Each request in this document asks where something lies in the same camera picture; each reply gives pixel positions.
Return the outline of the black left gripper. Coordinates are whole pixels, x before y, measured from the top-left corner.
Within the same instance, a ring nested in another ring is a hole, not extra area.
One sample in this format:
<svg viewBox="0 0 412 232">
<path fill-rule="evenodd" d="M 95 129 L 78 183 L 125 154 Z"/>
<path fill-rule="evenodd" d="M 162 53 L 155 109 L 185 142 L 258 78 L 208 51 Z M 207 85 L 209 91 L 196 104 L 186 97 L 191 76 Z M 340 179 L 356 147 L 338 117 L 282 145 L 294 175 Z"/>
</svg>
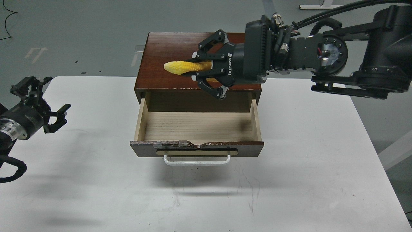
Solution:
<svg viewBox="0 0 412 232">
<path fill-rule="evenodd" d="M 66 111 L 71 104 L 65 104 L 53 112 L 43 99 L 43 86 L 52 79 L 50 76 L 40 81 L 30 76 L 11 85 L 10 93 L 18 96 L 22 104 L 9 110 L 1 105 L 1 141 L 27 140 L 41 127 L 44 133 L 55 133 L 67 123 Z M 50 117 L 55 117 L 56 122 L 49 124 Z"/>
</svg>

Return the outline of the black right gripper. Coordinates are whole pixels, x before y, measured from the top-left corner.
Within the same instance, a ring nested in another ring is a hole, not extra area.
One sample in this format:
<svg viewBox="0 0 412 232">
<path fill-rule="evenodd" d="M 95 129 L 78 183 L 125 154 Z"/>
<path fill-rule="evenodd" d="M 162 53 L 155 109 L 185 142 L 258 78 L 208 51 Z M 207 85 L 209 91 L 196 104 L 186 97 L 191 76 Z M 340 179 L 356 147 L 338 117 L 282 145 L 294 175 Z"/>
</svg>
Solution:
<svg viewBox="0 0 412 232">
<path fill-rule="evenodd" d="M 224 99 L 228 88 L 233 85 L 262 84 L 266 81 L 267 71 L 272 69 L 275 32 L 277 32 L 277 27 L 270 19 L 249 22 L 245 28 L 244 43 L 233 45 L 230 54 L 209 53 L 208 51 L 216 44 L 229 42 L 226 32 L 218 30 L 200 42 L 198 51 L 194 52 L 191 59 L 185 61 L 227 62 L 228 71 L 225 68 L 213 68 L 201 72 L 187 72 L 183 76 L 189 76 L 197 81 L 199 88 L 216 99 Z M 213 87 L 212 79 L 221 86 Z"/>
</svg>

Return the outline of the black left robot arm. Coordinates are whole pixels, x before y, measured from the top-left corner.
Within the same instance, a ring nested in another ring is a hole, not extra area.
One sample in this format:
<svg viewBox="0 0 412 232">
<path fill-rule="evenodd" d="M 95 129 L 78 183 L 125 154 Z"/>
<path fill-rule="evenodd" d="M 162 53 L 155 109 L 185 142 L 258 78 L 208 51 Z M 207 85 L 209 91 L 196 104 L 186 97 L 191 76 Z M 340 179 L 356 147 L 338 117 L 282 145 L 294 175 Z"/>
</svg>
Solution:
<svg viewBox="0 0 412 232">
<path fill-rule="evenodd" d="M 20 178 L 27 170 L 26 164 L 9 153 L 17 140 L 28 140 L 40 128 L 45 133 L 55 133 L 67 123 L 66 111 L 70 104 L 65 104 L 58 111 L 51 111 L 50 106 L 43 98 L 43 86 L 49 83 L 52 77 L 43 81 L 34 76 L 26 77 L 12 85 L 10 92 L 20 98 L 18 104 L 7 109 L 1 105 L 0 123 L 0 161 L 17 167 L 14 175 L 1 177 L 1 183 L 7 183 Z"/>
</svg>

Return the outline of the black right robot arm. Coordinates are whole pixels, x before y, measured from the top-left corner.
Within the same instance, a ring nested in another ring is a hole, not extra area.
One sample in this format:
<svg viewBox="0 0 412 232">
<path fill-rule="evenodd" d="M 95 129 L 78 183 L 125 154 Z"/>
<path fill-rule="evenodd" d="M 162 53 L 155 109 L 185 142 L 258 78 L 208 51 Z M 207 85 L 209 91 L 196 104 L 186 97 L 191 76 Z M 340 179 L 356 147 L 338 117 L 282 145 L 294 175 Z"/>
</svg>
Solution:
<svg viewBox="0 0 412 232">
<path fill-rule="evenodd" d="M 249 22 L 244 43 L 216 31 L 181 71 L 217 99 L 271 72 L 311 72 L 312 91 L 386 99 L 411 84 L 411 1 L 364 0 L 284 25 L 279 14 Z"/>
</svg>

